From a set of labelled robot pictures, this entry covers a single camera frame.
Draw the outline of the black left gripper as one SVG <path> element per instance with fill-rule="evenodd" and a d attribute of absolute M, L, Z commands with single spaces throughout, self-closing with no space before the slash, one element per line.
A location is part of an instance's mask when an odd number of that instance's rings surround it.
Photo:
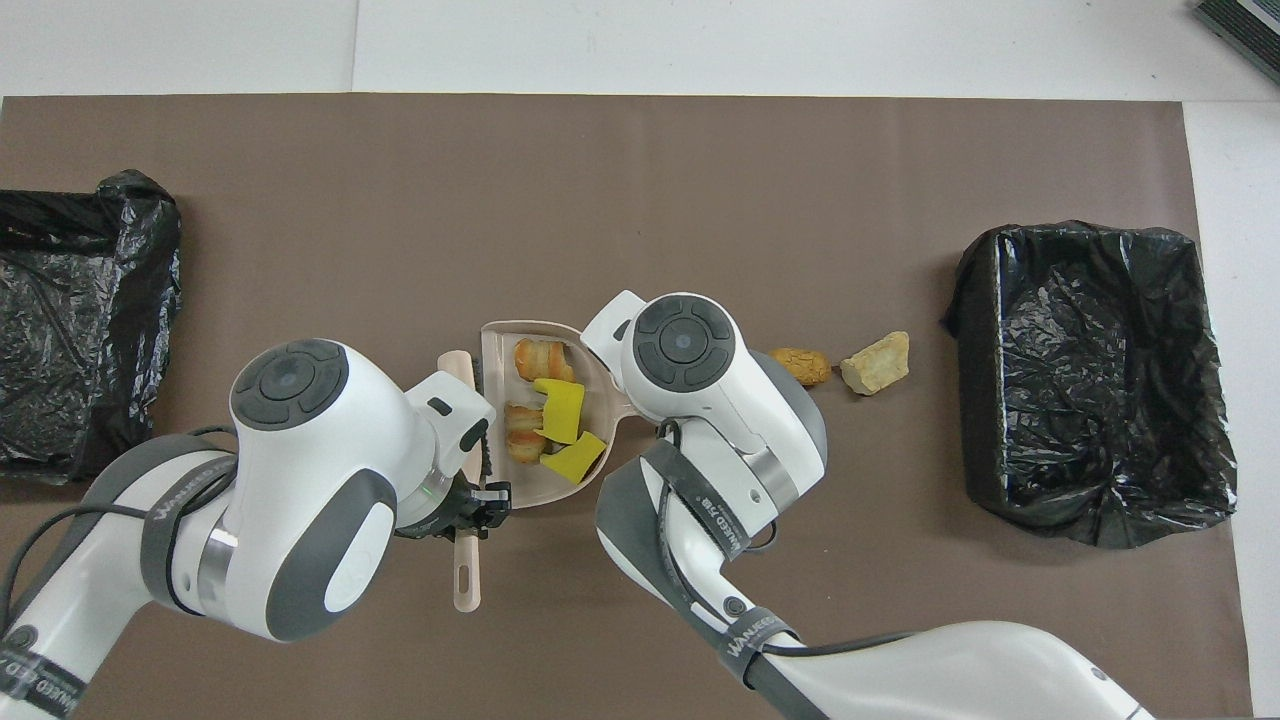
<path fill-rule="evenodd" d="M 460 534 L 485 539 L 508 516 L 512 502 L 509 482 L 497 482 L 492 489 L 480 488 L 458 471 L 443 500 L 424 519 L 401 523 L 396 536 L 420 541 L 428 537 L 456 541 Z"/>

